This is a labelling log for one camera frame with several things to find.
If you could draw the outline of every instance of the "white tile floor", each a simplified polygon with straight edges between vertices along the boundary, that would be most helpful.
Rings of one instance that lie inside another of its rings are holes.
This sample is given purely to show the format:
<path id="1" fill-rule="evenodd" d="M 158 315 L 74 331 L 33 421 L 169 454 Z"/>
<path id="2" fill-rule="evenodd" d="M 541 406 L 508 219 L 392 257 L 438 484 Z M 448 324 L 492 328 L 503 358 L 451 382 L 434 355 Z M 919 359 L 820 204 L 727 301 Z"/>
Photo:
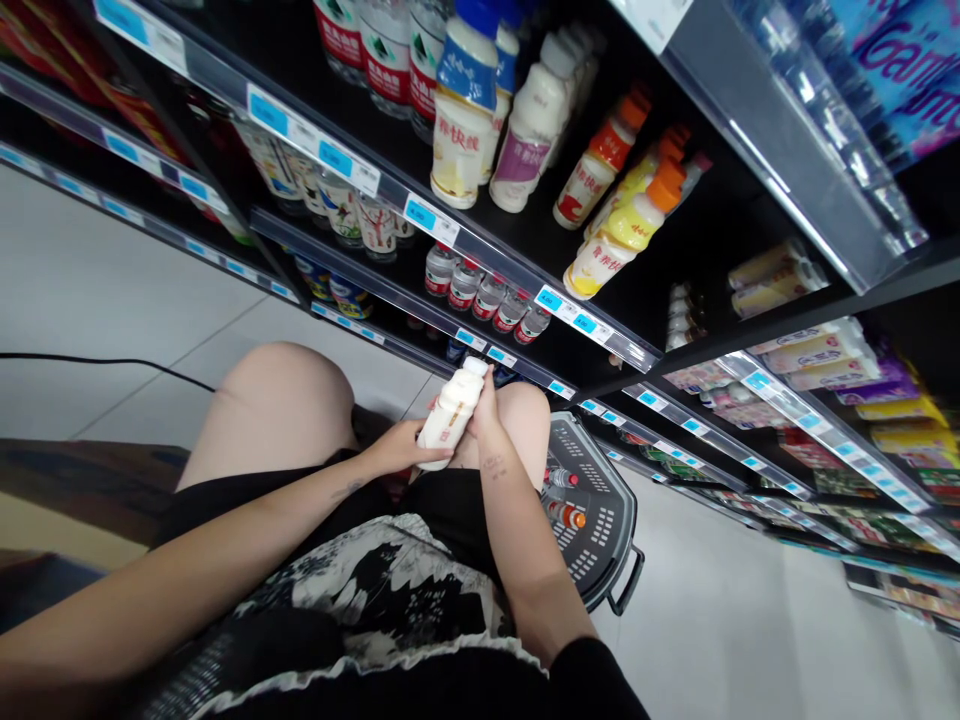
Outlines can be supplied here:
<path id="1" fill-rule="evenodd" d="M 316 348 L 361 404 L 422 415 L 442 380 L 0 168 L 0 348 L 137 357 L 216 385 L 270 340 Z M 209 395 L 138 366 L 0 361 L 0 436 L 190 448 Z M 833 560 L 637 475 L 647 556 L 626 614 L 594 612 L 653 717 L 956 718 L 956 645 L 867 606 Z M 589 692 L 589 689 L 572 689 Z"/>

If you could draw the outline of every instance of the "black cable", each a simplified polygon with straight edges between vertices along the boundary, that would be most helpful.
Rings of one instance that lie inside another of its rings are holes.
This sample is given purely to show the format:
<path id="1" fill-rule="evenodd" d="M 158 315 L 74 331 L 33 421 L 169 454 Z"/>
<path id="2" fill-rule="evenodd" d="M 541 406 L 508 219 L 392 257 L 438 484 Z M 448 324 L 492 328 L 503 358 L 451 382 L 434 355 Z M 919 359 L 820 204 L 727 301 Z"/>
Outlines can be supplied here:
<path id="1" fill-rule="evenodd" d="M 193 383 L 197 387 L 201 387 L 207 392 L 216 392 L 216 390 L 206 383 L 202 383 L 199 380 L 194 380 L 191 377 L 186 375 L 181 375 L 176 370 L 171 370 L 170 368 L 165 368 L 163 365 L 157 365 L 157 363 L 152 363 L 149 360 L 137 360 L 135 358 L 119 358 L 116 360 L 99 360 L 96 358 L 82 358 L 77 357 L 76 355 L 48 355 L 46 353 L 0 353 L 0 360 L 6 359 L 16 359 L 16 360 L 61 360 L 63 362 L 77 362 L 77 363 L 87 363 L 89 365 L 146 365 L 147 367 L 152 367 L 155 370 L 160 370 L 165 372 L 168 375 L 173 375 L 175 378 L 180 378 L 185 380 L 188 383 Z"/>

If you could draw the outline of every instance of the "person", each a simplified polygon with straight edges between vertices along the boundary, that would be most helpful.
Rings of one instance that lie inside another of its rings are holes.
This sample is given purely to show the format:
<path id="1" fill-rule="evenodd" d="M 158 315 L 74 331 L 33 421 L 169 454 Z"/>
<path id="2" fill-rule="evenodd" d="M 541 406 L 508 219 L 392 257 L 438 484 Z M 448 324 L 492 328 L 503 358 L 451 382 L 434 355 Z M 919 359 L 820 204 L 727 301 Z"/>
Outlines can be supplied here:
<path id="1" fill-rule="evenodd" d="M 423 420 L 359 452 L 339 367 L 254 349 L 155 547 L 0 637 L 5 714 L 646 718 L 534 492 L 547 400 L 491 378 L 455 452 Z M 399 502 L 375 482 L 444 458 Z"/>

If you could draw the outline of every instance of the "leg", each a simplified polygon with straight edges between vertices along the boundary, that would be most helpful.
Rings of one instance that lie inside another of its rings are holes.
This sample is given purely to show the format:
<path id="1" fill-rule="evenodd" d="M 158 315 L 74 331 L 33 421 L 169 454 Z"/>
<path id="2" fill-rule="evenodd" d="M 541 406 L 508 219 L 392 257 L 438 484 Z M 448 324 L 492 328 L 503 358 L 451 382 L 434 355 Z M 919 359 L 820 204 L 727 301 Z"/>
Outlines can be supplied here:
<path id="1" fill-rule="evenodd" d="M 319 465 L 356 449 L 353 390 L 334 363 L 302 345 L 261 345 L 227 375 L 177 490 L 243 473 Z"/>
<path id="2" fill-rule="evenodd" d="M 530 383 L 511 383 L 497 390 L 497 414 L 530 476 L 530 483 L 540 492 L 550 442 L 550 404 L 546 396 Z M 449 467 L 480 468 L 480 450 L 469 433 L 464 434 Z"/>

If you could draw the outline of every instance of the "hand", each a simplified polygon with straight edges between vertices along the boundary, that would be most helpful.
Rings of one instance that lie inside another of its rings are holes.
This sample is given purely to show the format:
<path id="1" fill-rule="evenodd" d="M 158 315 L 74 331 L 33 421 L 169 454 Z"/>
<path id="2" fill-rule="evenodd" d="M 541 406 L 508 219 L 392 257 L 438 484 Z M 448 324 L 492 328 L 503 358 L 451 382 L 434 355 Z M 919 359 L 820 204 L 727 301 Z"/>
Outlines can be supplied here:
<path id="1" fill-rule="evenodd" d="M 451 448 L 417 447 L 417 433 L 423 429 L 426 421 L 426 418 L 401 420 L 360 454 L 370 462 L 375 477 L 400 472 L 418 463 L 453 457 Z"/>

